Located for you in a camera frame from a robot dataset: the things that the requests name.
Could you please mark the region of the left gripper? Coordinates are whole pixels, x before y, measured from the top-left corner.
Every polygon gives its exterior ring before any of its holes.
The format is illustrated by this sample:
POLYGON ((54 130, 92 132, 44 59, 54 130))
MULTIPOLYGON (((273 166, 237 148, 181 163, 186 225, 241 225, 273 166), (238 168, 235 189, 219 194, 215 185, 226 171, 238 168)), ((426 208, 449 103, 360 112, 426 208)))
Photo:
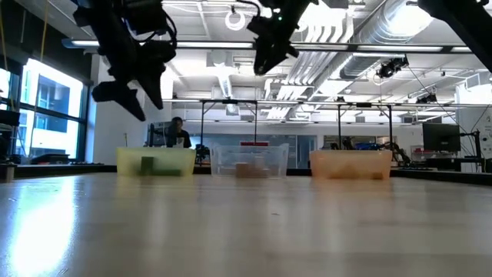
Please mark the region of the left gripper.
MULTIPOLYGON (((133 59, 126 58, 123 65, 112 65, 108 73, 114 78, 137 80, 154 106, 162 110, 161 75, 166 70, 165 64, 176 56, 175 47, 170 42, 151 40, 137 45, 135 54, 133 59)), ((92 98, 95 102, 116 102, 143 122, 145 114, 137 92, 137 89, 130 89, 117 81, 101 82, 92 89, 92 98)))

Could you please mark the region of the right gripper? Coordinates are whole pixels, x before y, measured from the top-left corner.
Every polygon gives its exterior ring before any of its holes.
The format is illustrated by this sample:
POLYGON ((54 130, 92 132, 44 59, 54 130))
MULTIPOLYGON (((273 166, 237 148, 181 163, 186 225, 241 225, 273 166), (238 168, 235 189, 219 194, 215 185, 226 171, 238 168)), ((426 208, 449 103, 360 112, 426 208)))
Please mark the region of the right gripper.
POLYGON ((257 45, 262 40, 280 50, 256 50, 254 73, 264 75, 268 68, 274 68, 287 58, 288 54, 297 54, 290 38, 299 29, 301 16, 308 7, 308 0, 260 0, 262 8, 269 8, 271 16, 262 15, 261 11, 248 23, 248 30, 257 35, 257 45))

